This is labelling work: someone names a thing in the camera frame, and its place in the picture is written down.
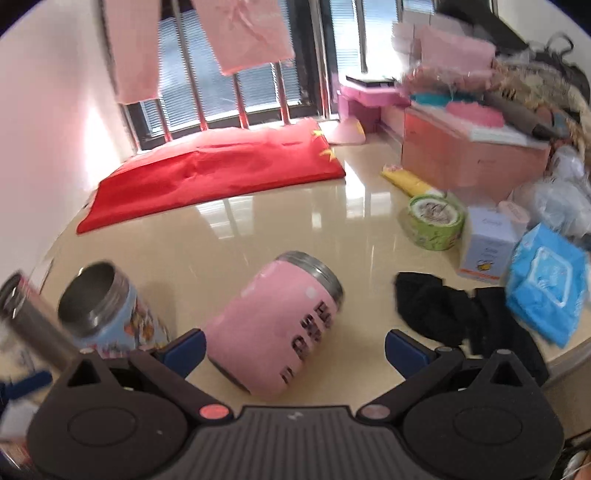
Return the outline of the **pink steel cup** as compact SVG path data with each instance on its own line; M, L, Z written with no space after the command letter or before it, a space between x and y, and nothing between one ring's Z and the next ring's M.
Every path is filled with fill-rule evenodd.
M332 328L344 297L325 263L284 252L207 323L207 357L249 394L276 397Z

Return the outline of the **blue cartoon steel cup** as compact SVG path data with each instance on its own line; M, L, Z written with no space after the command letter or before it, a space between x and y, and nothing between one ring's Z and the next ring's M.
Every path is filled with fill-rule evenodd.
M77 346L103 358L125 357L170 341L167 328L127 276L107 261L78 272L59 300L58 318Z

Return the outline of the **black cloth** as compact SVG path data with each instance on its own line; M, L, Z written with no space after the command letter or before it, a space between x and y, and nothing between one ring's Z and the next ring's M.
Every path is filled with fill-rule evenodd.
M417 334L448 347L468 341L471 353L485 358L499 349L511 350L538 385L549 380L546 362L507 307L503 288L477 288L470 294L418 272L401 272L393 284L398 314Z

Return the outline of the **green tape roll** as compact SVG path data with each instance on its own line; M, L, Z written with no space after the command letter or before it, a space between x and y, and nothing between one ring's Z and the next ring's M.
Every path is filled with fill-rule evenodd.
M411 240L430 251L446 251L459 240L465 216L447 199L435 195L413 197L407 207L405 225Z

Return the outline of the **white small carton box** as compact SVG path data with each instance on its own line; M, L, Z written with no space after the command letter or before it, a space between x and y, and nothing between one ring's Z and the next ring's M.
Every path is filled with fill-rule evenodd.
M458 274L488 283L501 282L523 235L507 215L469 207L460 238Z

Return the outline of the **blue wet wipes pack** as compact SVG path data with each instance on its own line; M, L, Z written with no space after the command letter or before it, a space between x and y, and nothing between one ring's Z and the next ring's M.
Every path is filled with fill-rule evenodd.
M547 342L566 347L588 293L586 253L544 224L518 244L505 286L509 310Z

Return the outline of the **tall stainless steel flask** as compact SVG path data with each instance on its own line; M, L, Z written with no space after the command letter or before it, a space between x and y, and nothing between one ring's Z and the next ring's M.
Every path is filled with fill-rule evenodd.
M55 311L21 271L14 272L1 287L1 321L58 371L66 370L79 354L58 329Z

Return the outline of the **yellow tube package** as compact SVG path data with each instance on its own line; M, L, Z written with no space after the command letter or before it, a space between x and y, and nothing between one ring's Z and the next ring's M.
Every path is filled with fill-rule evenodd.
M412 172L400 166L385 166L382 169L381 176L389 183L405 192L408 197L420 195L433 195L444 198L445 193L431 186L420 179Z

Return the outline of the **red flag cloth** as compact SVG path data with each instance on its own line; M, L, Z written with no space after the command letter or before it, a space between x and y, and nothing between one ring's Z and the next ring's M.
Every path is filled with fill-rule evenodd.
M130 160L99 183L77 234L164 211L346 176L318 122L191 134Z

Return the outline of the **pink storage box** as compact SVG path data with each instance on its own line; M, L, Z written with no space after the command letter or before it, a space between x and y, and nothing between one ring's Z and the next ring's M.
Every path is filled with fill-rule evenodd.
M408 108L402 167L439 190L473 189L495 202L540 179L550 146L516 132L507 143L477 141L441 120L437 109Z

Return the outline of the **pink seashell ornament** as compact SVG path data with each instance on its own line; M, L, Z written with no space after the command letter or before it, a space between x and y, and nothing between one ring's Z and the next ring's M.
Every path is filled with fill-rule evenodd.
M355 116L322 123L322 134L334 146L363 145L367 140L363 125Z

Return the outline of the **magenta pink box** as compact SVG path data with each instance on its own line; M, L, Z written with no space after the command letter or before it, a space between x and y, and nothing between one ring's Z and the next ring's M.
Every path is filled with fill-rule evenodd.
M406 109L411 105L406 92L398 87L363 87L351 82L339 85L339 118L356 118L366 133L377 131L383 108L396 106Z

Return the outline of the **floral fabric bag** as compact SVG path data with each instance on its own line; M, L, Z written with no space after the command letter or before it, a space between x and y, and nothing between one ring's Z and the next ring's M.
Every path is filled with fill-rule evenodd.
M541 63L494 60L492 90L536 115L534 131L547 134L557 148L569 144L583 157L590 153L590 101L578 87Z

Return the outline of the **steel window railing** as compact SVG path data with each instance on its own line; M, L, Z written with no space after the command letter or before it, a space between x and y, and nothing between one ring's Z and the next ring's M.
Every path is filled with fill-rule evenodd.
M99 12L106 41L110 75L116 99L123 107L159 97L158 23L164 1L102 1ZM280 11L282 1L187 1L197 12L214 61L225 77L242 71L273 66L280 72L284 61L294 59L290 28ZM239 124L249 128L245 105L238 104ZM329 119L325 112L317 118ZM280 94L280 122L288 124L287 95ZM214 129L207 123L199 131ZM145 151L129 135L137 151ZM178 138L167 134L164 143Z

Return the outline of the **black window frame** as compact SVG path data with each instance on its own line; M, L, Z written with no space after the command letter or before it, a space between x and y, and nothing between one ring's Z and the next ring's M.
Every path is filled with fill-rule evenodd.
M280 94L290 116L335 114L339 75L367 61L394 74L388 32L400 17L392 1L283 1L294 59L225 77L214 61L197 12L187 1L164 1L158 23L160 95L122 109L132 139L143 150L160 146L167 134L192 134L202 122L212 128L236 127L238 104L252 125L280 120Z

